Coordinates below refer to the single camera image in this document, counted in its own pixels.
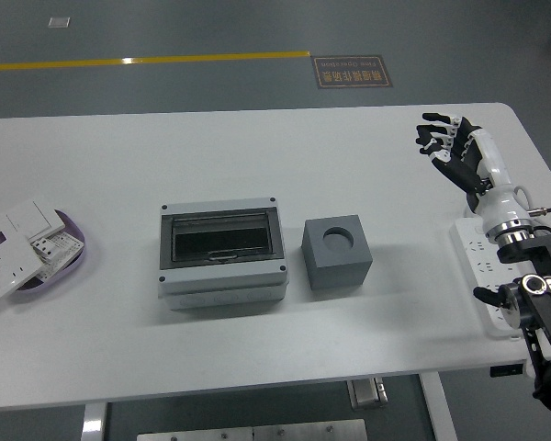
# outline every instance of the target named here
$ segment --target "power strip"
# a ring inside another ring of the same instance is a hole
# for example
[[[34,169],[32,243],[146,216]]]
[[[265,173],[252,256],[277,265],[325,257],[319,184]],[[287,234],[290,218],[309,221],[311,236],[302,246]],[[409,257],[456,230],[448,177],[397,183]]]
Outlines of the power strip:
[[[475,287],[497,290],[503,283],[511,283],[517,277],[534,273],[533,264],[530,262],[504,265],[498,260],[498,245],[486,239],[481,218],[456,220],[451,228],[451,239],[466,273],[470,296],[473,296],[472,291]],[[506,323],[500,308],[474,300],[488,334],[514,338],[523,335],[520,329],[512,329]]]

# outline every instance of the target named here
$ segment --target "circular hole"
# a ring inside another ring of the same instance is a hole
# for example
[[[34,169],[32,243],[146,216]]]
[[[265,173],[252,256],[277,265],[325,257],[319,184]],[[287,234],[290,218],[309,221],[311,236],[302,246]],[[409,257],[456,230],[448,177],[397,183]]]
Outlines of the circular hole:
[[[324,232],[322,240],[327,248],[335,253],[342,253],[353,248],[354,239],[345,228],[333,227]]]

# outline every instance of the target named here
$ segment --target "gray plastic box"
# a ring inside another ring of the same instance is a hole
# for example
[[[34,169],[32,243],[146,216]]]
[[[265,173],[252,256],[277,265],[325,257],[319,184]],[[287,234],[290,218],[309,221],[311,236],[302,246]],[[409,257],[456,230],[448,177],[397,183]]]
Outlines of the gray plastic box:
[[[275,198],[164,205],[159,297],[170,309],[281,300],[288,283]]]
[[[312,289],[361,285],[372,263],[357,215],[306,220],[302,253]]]

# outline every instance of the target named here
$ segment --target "robot finger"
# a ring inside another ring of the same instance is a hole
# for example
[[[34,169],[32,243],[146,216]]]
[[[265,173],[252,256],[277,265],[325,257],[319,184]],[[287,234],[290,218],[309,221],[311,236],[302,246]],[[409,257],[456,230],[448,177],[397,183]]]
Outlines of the robot finger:
[[[425,121],[431,121],[431,122],[443,122],[444,124],[449,124],[455,128],[458,128],[459,124],[461,124],[460,117],[442,115],[440,113],[423,113],[422,119],[424,119]]]
[[[451,128],[449,126],[437,126],[435,124],[422,124],[417,127],[422,127],[424,129],[427,129],[430,133],[440,133],[442,135],[448,135],[451,132]]]
[[[469,135],[478,129],[481,129],[481,127],[474,126],[471,122],[469,122],[469,119],[463,117],[461,118],[459,130],[457,131],[457,137],[460,137],[461,140],[467,140],[469,138]]]
[[[416,143],[422,146],[428,145],[433,139],[433,134],[427,129],[428,126],[416,126],[416,131],[419,137],[416,139]]]
[[[457,159],[463,159],[463,155],[466,151],[467,147],[461,142],[459,137],[454,138],[453,145],[451,146],[451,154]]]
[[[421,154],[431,154],[445,150],[443,146],[443,140],[434,138],[434,136],[424,127],[417,127],[416,130],[419,132],[419,138],[416,139],[416,143],[421,145],[422,148],[419,150]]]

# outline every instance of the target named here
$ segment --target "wall switch panel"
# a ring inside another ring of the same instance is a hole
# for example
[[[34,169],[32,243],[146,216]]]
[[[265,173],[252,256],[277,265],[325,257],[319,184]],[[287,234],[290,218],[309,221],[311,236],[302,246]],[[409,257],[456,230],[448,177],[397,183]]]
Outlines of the wall switch panel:
[[[455,245],[461,266],[466,274],[469,295],[473,288],[483,287],[497,290],[503,283],[534,273],[533,264],[520,262],[504,265],[498,259],[498,245],[490,243],[482,230],[481,218],[463,218],[455,221],[451,228],[451,239]],[[504,320],[500,308],[474,299],[478,306],[488,334],[496,337],[517,337],[523,335],[520,329],[512,329]]]
[[[0,244],[0,298],[12,294],[43,268],[27,238],[11,233]]]
[[[32,243],[64,227],[62,219],[43,196],[26,200],[0,214],[0,230],[6,239],[21,233]]]
[[[84,249],[84,243],[74,238],[67,232],[59,232],[49,238],[49,241],[54,243],[61,252],[55,259],[48,261],[44,259],[45,266],[42,271],[37,274],[37,278],[41,282],[45,282],[55,276],[59,271],[67,267],[75,257],[77,257]]]

